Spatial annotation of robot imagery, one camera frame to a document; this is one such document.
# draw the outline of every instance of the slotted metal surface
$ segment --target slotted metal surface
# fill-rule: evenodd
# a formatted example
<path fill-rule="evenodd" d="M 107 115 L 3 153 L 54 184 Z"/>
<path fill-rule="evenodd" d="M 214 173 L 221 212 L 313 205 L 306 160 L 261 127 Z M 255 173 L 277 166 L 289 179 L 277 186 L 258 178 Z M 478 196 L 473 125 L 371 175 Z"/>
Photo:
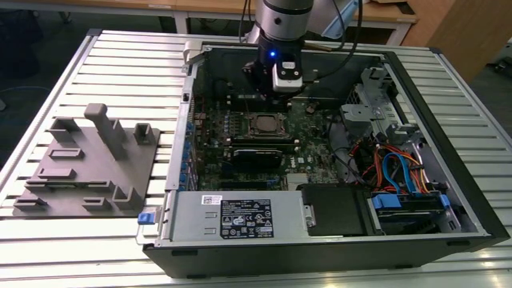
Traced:
<path fill-rule="evenodd" d="M 43 130 L 55 116 L 74 117 L 78 125 L 87 103 L 105 103 L 107 116 L 123 127 L 149 122 L 162 131 L 151 169 L 146 206 L 162 204 L 166 165 L 183 74 L 181 50 L 190 38 L 207 37 L 103 31 L 87 37 L 58 81 L 49 102 L 21 140 L 0 180 L 0 217 L 11 215 L 23 179 L 37 167 L 51 136 Z M 512 151 L 509 139 L 494 126 L 478 100 L 453 77 L 453 71 L 427 49 L 361 45 L 365 50 L 391 50 L 415 83 L 475 182 L 512 233 Z M 409 108 L 398 97 L 405 114 Z M 166 277 L 141 252 L 157 235 L 155 226 L 138 226 L 135 219 L 0 221 L 1 287 L 102 287 L 137 285 L 306 286 L 343 287 L 509 287 L 512 241 L 475 253 L 454 254 L 415 269 L 271 275 L 249 278 L 174 280 Z"/>

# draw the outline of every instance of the blue cable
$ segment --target blue cable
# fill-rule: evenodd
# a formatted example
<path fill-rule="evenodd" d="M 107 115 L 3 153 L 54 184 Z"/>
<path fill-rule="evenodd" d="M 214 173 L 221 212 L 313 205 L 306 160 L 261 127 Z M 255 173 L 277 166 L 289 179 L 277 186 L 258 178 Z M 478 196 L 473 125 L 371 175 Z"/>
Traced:
<path fill-rule="evenodd" d="M 389 157 L 390 156 L 395 156 L 398 157 L 399 159 L 399 163 L 401 163 L 401 167 L 402 167 L 402 174 L 403 174 L 403 177 L 405 177 L 405 185 L 406 185 L 406 189 L 409 190 L 410 193 L 417 193 L 415 192 L 415 186 L 414 186 L 414 183 L 411 182 L 410 180 L 410 175 L 409 175 L 409 167 L 406 165 L 406 161 L 405 161 L 405 158 L 397 154 L 397 153 L 389 153 L 383 156 L 383 160 L 382 160 L 382 174 L 383 174 L 383 178 L 387 180 L 387 182 L 391 184 L 391 186 L 394 187 L 394 189 L 397 190 L 397 194 L 399 194 L 399 186 L 398 184 L 391 180 L 391 178 L 389 177 L 387 173 L 386 173 L 386 162 L 389 160 Z"/>

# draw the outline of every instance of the wire bundle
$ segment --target wire bundle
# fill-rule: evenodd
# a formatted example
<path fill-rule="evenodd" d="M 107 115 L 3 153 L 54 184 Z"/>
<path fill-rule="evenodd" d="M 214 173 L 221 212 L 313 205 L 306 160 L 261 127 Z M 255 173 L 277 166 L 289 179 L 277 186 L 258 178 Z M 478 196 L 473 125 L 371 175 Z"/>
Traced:
<path fill-rule="evenodd" d="M 385 149 L 390 152 L 383 156 L 382 161 L 381 161 L 381 156 L 378 155 L 379 149 Z M 401 151 L 398 148 L 395 148 L 390 145 L 378 145 L 374 149 L 374 152 L 373 152 L 373 166 L 377 167 L 377 184 L 375 184 L 375 186 L 381 187 L 382 180 L 385 178 L 386 181 L 391 184 L 391 187 L 383 187 L 382 190 L 383 191 L 390 190 L 390 191 L 395 191 L 397 193 L 399 193 L 399 187 L 395 184 L 395 182 L 391 180 L 391 178 L 386 172 L 386 162 L 390 158 L 397 158 L 399 160 L 399 164 L 402 166 L 402 171 L 403 171 L 405 185 L 406 185 L 407 191 L 410 193 L 417 193 L 417 192 L 427 193 L 429 190 L 427 190 L 426 185 L 425 185 L 423 171 L 417 172 L 414 170 L 410 170 L 411 164 L 418 167 L 417 170 L 422 170 L 422 166 L 421 166 L 419 162 L 410 156 L 410 154 L 407 154 L 406 152 Z"/>

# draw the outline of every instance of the power supply label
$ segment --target power supply label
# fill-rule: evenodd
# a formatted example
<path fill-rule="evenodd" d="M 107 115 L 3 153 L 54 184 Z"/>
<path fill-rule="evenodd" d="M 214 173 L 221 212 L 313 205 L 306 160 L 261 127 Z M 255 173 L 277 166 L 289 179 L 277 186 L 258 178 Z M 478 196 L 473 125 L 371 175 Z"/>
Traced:
<path fill-rule="evenodd" d="M 222 239 L 271 238 L 270 200 L 221 201 Z"/>

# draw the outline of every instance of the motherboard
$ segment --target motherboard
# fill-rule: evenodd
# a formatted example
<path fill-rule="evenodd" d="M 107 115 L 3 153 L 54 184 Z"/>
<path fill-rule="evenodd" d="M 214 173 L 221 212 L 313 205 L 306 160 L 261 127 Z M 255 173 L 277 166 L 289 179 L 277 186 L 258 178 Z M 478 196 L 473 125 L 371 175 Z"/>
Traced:
<path fill-rule="evenodd" d="M 314 103 L 291 100 L 287 111 L 274 113 L 229 108 L 195 103 L 199 190 L 287 190 L 286 175 L 305 183 L 338 182 Z"/>

